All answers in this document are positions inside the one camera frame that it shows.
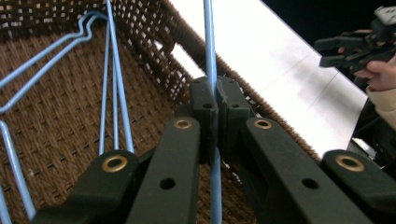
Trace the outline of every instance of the black plastic bracket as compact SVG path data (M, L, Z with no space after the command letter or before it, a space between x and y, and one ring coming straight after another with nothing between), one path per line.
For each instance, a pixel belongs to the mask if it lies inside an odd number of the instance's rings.
M59 206L40 209L34 224L123 223L151 159L113 150L96 158Z
M220 154L224 161L235 164L240 159L240 130L254 113L238 83L231 78L218 77L217 100Z
M171 119L156 147L126 223L195 223L200 124Z
M213 164L218 143L219 108L207 77L198 77L190 84L191 114L201 124L200 163Z
M345 150L327 152L323 170L374 223L396 219L396 181L361 155Z
M372 223L273 120L249 119L243 139L240 175L260 223Z

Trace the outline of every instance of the hand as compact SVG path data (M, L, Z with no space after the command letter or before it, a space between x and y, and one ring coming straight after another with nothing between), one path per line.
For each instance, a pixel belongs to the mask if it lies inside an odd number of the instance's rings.
M356 77L369 78L368 84L371 91L389 91L396 89L396 56L388 63L371 61L366 69L355 73Z

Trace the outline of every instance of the brass grommet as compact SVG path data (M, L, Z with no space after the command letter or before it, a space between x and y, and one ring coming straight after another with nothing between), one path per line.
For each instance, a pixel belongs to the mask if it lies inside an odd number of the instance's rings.
M115 173L117 171L122 170L127 163L128 161L126 160L125 157L120 155L115 155L105 159L105 161L102 164L102 169L103 171L108 173Z
M180 119L175 122L175 127L179 129L188 129L192 125L192 122L186 119Z
M335 158L335 161L348 171L362 172L364 170L364 164L361 161L347 155L339 155Z
M272 123L270 123L267 120L264 119L258 119L254 121L254 126L260 128L260 129L270 129L272 128Z

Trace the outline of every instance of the blue metal rod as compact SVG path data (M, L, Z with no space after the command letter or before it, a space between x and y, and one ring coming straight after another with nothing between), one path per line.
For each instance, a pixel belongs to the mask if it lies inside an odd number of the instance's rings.
M3 189L0 187L0 220L3 224L11 224L11 218L7 210L6 199L4 198Z
M20 191L20 195L23 201L23 205L26 209L29 220L32 220L32 218L35 216L35 206L33 205L32 198L30 197L29 190L26 186L26 182L24 181L20 162L18 160L18 155L15 151L15 147L12 142L8 126L2 120L0 120L0 129L3 135L4 144L6 145L9 163L11 164L11 169L14 173L18 190Z
M122 81L122 72L120 66L120 55L119 49L117 44L117 36L116 36L116 27L113 19L113 13L111 9L110 0L106 0L106 9L107 9L107 16L108 21L110 22L110 33L111 33L111 43L113 47L113 57L115 58L116 62L116 71L117 71L117 85L118 85L118 92L120 97L120 107L121 107L121 115L122 115L122 122L123 128L125 132L125 140L126 140L126 149L130 152L134 152L134 142L132 140L132 132L131 132L131 125L129 123L129 116L128 116L128 108L126 104L125 98L125 89L123 87Z
M26 92L28 92L36 83L37 81L42 78L50 68L57 63L62 57L69 52L72 48L74 48L77 44L81 42L86 42L92 39L92 30L91 25L92 23L97 20L107 20L107 16L101 13L95 13L90 20L87 22L87 31L88 35L84 37L80 37L75 39L72 43L66 46L66 48L62 49L58 54L55 55L48 63L46 63L27 83L6 103L6 105L0 107L0 115L5 114L12 106L14 106Z
M108 52L110 42L110 26L107 23L105 43L105 64L103 68L102 110L99 131L99 155L105 152L105 128L106 128L106 99L107 99L107 77L108 77Z
M78 20L78 28L79 28L79 32L78 33L74 33L74 34L69 34L69 35L65 35L64 37L62 37L61 39L57 40L56 42L54 42L53 44L49 45L48 47L46 47L45 49L43 49L41 52L37 53L37 55L33 58L31 58L29 61L27 61L26 63L24 63L23 65L21 65L19 68L15 69L12 73L10 73L8 76L6 76L5 78L3 78L2 80L0 80L0 89L2 89L3 87L5 87L10 81L12 81L14 78L18 77L21 73L23 73L24 71L26 71L26 69L28 69L29 67L31 67L34 63L36 63L38 60L42 59L44 56L46 56L47 54L49 54L51 51L53 51L54 49L58 48L62 43L64 43L65 41L72 39L72 38L78 38L78 37L82 37L82 35L84 34L84 28L82 26L82 23L91 15L94 15L97 12L94 11L90 11L87 12L85 15L83 15L79 20Z
M116 63L113 57L113 128L114 128L114 149L120 149L119 141L119 107L117 97L117 72Z
M217 84L217 67L216 67L216 51L215 51L215 35L213 24L213 9L212 1L204 0L205 9L205 46L206 46L206 73L210 90L216 98L216 84ZM210 170L210 202L211 202L211 216L210 222L212 224L220 224L222 221L222 205L221 205L221 159L219 149L215 149L215 162L212 164Z

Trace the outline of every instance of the wicker basket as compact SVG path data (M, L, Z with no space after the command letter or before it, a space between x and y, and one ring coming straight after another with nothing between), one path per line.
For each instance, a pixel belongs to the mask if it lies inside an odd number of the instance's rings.
M189 101L191 77L173 57L174 45L178 43L204 71L205 46L166 0L113 1L113 6L133 139L140 155L156 146L176 106ZM105 9L103 0L0 1L0 78L64 34L76 31L78 16L88 10ZM98 154L106 34L104 24L97 24L92 41L73 49L15 107L0 116L12 133L37 209L62 203ZM52 56L2 89L0 103L3 105ZM305 141L219 57L218 73L236 79L256 113L275 119L308 154L315 156ZM107 129L107 150L112 149L112 138L112 130ZM0 159L0 183L12 220L26 223L2 144ZM228 170L223 168L222 172L224 223L254 223L243 188ZM208 223L209 174L205 165L201 166L199 193L197 221Z

